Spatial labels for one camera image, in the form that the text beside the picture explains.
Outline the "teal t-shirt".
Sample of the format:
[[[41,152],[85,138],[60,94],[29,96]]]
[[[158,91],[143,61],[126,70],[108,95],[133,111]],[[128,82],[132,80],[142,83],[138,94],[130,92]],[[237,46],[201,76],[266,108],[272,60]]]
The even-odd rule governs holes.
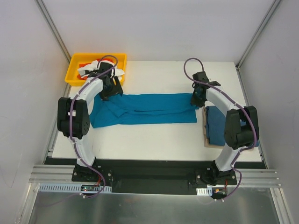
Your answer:
[[[96,96],[89,119],[93,128],[114,125],[196,123],[190,93]]]

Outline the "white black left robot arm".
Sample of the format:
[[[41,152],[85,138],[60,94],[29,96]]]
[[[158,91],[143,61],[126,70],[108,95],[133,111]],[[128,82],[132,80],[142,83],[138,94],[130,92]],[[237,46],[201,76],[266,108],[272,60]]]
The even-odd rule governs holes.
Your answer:
[[[124,72],[117,68],[118,61],[112,62],[111,56],[106,56],[91,64],[83,77],[85,83],[72,97],[61,97],[58,100],[57,128],[72,144],[77,164],[85,167],[83,177],[93,182],[99,176],[99,171],[93,166],[95,155],[89,145],[88,132],[91,126],[88,106],[96,96],[102,100],[123,95],[123,89],[118,76]]]

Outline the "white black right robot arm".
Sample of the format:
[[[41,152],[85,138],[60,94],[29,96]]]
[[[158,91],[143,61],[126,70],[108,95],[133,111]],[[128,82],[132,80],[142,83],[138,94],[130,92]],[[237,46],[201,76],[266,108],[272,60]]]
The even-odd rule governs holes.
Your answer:
[[[204,71],[192,76],[194,88],[191,104],[204,107],[209,101],[225,116],[225,145],[211,167],[200,175],[205,184],[215,186],[228,179],[242,151],[256,147],[259,138],[257,110],[242,106],[221,89],[217,81],[210,82]]]

